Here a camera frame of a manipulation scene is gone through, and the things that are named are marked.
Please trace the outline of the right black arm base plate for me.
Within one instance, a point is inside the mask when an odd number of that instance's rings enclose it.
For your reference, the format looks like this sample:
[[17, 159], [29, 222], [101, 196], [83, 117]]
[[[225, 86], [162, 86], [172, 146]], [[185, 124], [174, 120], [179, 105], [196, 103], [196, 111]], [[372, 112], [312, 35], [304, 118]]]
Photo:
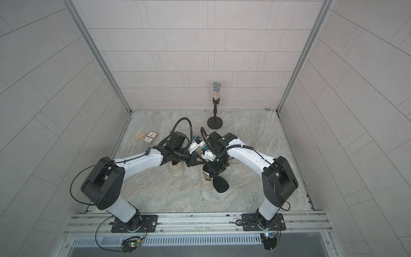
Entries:
[[286, 225], [283, 215], [277, 213], [272, 219], [265, 219], [259, 212], [254, 214], [245, 213], [241, 215], [244, 231], [285, 231]]

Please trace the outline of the cream canvas sneaker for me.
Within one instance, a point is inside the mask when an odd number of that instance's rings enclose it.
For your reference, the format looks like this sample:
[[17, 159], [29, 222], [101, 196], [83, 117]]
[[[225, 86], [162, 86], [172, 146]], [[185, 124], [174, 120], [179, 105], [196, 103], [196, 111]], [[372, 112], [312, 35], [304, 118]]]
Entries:
[[172, 161], [169, 163], [170, 174], [174, 177], [179, 177], [184, 173], [184, 163]]
[[204, 190], [213, 190], [213, 182], [212, 179], [203, 171], [203, 166], [200, 166], [200, 182], [201, 186]]

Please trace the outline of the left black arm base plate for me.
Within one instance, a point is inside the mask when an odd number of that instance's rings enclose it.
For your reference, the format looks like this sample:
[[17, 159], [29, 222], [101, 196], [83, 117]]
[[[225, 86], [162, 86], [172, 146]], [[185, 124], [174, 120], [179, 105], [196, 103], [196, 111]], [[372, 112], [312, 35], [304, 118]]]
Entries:
[[117, 217], [109, 224], [112, 226], [112, 233], [143, 233], [155, 232], [158, 215], [137, 215], [129, 222], [124, 223]]

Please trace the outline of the black insole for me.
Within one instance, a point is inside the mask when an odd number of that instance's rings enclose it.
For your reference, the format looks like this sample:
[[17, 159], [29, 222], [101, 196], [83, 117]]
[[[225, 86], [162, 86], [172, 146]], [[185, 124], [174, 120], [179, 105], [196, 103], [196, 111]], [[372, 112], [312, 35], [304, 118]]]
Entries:
[[229, 189], [229, 183], [219, 175], [212, 178], [212, 183], [218, 193], [224, 193]]

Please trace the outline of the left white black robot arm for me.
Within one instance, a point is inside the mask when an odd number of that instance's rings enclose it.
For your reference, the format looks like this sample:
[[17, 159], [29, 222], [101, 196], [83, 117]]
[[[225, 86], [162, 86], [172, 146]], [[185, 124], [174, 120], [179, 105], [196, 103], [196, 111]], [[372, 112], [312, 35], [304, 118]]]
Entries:
[[121, 196], [123, 182], [146, 169], [162, 166], [168, 162], [176, 165], [185, 162], [188, 167], [197, 165], [198, 154], [192, 137], [187, 146], [187, 137], [181, 132], [171, 132], [164, 143], [145, 152], [112, 160], [104, 157], [98, 161], [81, 186], [82, 193], [96, 206], [107, 211], [124, 230], [135, 232], [142, 227], [140, 211]]

